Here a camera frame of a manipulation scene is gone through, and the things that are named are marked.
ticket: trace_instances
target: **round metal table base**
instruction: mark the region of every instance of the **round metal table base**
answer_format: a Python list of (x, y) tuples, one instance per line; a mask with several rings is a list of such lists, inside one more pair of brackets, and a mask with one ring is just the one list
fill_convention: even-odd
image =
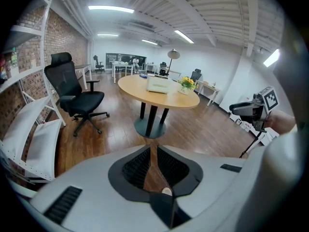
[(136, 131), (143, 137), (147, 137), (147, 138), (161, 137), (166, 131), (166, 125), (160, 124), (161, 118), (158, 116), (154, 118), (154, 124), (153, 124), (153, 128), (151, 130), (150, 135), (146, 136), (148, 117), (149, 115), (145, 115), (143, 119), (137, 118), (137, 120), (135, 120), (134, 127)]

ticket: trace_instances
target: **round table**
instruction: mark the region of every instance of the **round table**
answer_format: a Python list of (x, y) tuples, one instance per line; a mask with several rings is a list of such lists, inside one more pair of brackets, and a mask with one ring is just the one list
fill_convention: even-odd
[[(136, 131), (148, 138), (160, 137), (165, 133), (165, 118), (169, 109), (191, 109), (199, 104), (198, 95), (190, 90), (188, 95), (179, 93), (179, 83), (170, 80), (168, 94), (146, 90), (147, 79), (139, 75), (125, 76), (119, 79), (118, 85), (128, 96), (141, 101), (140, 117), (135, 121)], [(150, 114), (144, 115), (146, 104), (151, 105)], [(164, 108), (161, 118), (155, 116), (158, 107)]]

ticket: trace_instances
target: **fluorescent light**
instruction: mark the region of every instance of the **fluorescent light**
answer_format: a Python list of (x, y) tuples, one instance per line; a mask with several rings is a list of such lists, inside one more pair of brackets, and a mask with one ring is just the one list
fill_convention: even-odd
[(175, 30), (175, 33), (179, 34), (180, 36), (182, 36), (185, 40), (187, 40), (189, 43), (193, 44), (194, 42), (192, 40), (190, 40), (187, 36), (185, 36), (182, 32), (180, 32), (179, 30)]
[(118, 36), (118, 34), (99, 33), (98, 36)]
[(144, 42), (147, 42), (147, 43), (150, 43), (150, 44), (157, 44), (157, 43), (154, 43), (154, 42), (151, 42), (151, 41), (147, 41), (147, 40), (141, 40), (141, 41), (144, 41)]
[(116, 7), (116, 6), (88, 6), (89, 10), (117, 10), (117, 11), (123, 11), (128, 13), (133, 13), (134, 10), (122, 8), (122, 7)]
[(274, 53), (272, 55), (270, 55), (270, 57), (268, 59), (265, 60), (264, 64), (266, 67), (272, 65), (274, 62), (276, 62), (280, 57), (280, 51), (279, 49), (277, 49), (276, 51), (274, 51)]

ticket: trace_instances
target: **chair seat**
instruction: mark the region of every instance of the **chair seat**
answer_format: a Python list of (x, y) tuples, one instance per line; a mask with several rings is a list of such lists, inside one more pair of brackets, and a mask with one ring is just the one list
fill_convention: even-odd
[(70, 102), (70, 108), (76, 114), (89, 114), (100, 105), (103, 98), (103, 92), (83, 92)]

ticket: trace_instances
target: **chair headrest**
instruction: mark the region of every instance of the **chair headrest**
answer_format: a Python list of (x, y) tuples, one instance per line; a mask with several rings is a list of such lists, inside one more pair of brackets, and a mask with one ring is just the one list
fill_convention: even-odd
[(68, 52), (61, 52), (52, 54), (52, 63), (51, 65), (60, 65), (65, 64), (72, 61), (72, 56)]

